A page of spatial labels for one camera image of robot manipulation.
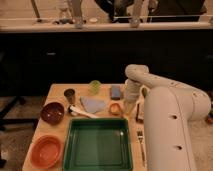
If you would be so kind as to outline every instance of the small cup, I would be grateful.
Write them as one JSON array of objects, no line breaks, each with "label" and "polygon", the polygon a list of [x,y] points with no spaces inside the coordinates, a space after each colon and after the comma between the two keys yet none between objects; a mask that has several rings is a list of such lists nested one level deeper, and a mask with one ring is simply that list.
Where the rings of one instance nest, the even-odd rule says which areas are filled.
[{"label": "small cup", "polygon": [[75,90],[74,89],[66,89],[64,91],[64,96],[67,98],[67,101],[74,105],[75,104]]},{"label": "small cup", "polygon": [[101,86],[100,81],[93,80],[89,83],[89,91],[94,95],[98,94],[100,91],[100,86]]}]

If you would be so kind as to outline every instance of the dark cup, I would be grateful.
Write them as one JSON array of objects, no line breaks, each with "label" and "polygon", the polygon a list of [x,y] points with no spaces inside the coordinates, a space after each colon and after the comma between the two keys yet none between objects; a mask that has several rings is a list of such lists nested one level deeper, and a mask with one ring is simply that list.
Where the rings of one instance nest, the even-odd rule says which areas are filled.
[{"label": "dark cup", "polygon": [[74,89],[66,89],[64,91],[64,96],[67,98],[67,101],[70,104],[75,104],[75,90]]}]

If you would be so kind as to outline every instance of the handle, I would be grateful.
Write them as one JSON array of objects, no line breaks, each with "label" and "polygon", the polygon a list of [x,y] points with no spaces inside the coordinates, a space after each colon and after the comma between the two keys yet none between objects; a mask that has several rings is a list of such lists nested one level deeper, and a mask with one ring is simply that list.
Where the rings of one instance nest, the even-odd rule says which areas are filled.
[{"label": "handle", "polygon": [[85,111],[82,111],[82,110],[78,109],[77,107],[75,107],[73,105],[70,106],[70,110],[74,111],[74,112],[76,112],[78,114],[85,115],[85,116],[87,116],[89,118],[98,118],[98,116],[96,116],[94,114],[91,114],[91,113],[87,113]]}]

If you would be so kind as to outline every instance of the brown bowl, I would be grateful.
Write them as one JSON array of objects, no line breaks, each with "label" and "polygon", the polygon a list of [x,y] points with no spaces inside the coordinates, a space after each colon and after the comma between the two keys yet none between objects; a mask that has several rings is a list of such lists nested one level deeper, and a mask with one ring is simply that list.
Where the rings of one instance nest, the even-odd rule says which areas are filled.
[{"label": "brown bowl", "polygon": [[41,118],[51,125],[58,124],[64,117],[64,107],[61,103],[52,102],[43,107]]}]

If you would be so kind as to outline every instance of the black cabinet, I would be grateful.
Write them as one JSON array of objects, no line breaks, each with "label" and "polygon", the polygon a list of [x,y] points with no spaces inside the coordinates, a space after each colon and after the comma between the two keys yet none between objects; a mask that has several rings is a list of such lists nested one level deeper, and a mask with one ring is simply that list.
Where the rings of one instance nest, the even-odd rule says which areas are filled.
[{"label": "black cabinet", "polygon": [[213,30],[0,34],[3,66],[23,95],[52,83],[123,83],[128,64],[213,88]]}]

